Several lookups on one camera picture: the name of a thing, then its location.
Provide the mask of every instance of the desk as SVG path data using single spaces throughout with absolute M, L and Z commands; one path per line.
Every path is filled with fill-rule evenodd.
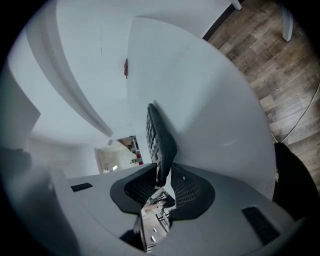
M 177 144 L 175 163 L 246 182 L 271 199 L 276 159 L 259 100 L 212 45 L 174 25 L 135 17 L 128 43 L 127 98 L 144 163 L 148 103 Z

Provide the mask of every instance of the desk surface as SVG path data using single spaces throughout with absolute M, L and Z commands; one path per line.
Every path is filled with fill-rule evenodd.
M 276 159 L 259 100 L 216 48 L 171 24 L 135 17 L 128 43 L 127 97 L 144 163 L 148 103 L 158 109 L 178 153 L 175 163 L 246 182 L 271 199 Z

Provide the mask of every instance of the white desk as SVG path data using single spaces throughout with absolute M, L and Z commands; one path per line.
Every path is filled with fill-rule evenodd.
M 135 17 L 128 43 L 127 97 L 144 163 L 148 103 L 159 110 L 178 153 L 175 163 L 242 180 L 271 199 L 276 161 L 270 128 L 238 69 L 193 34 Z

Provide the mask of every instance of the black keyboard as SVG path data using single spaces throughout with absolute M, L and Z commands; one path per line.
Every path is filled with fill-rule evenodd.
M 177 146 L 164 127 L 157 109 L 151 103 L 147 108 L 145 135 L 151 160 L 157 164 L 157 186 L 163 187 L 177 154 Z

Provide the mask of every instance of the wooden floor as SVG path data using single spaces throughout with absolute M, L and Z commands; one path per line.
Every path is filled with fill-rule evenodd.
M 245 0 L 209 39 L 243 73 L 281 141 L 297 123 L 320 83 L 320 66 L 304 31 L 294 21 L 282 38 L 282 12 L 270 0 Z M 320 189 L 320 92 L 284 142 L 308 168 Z

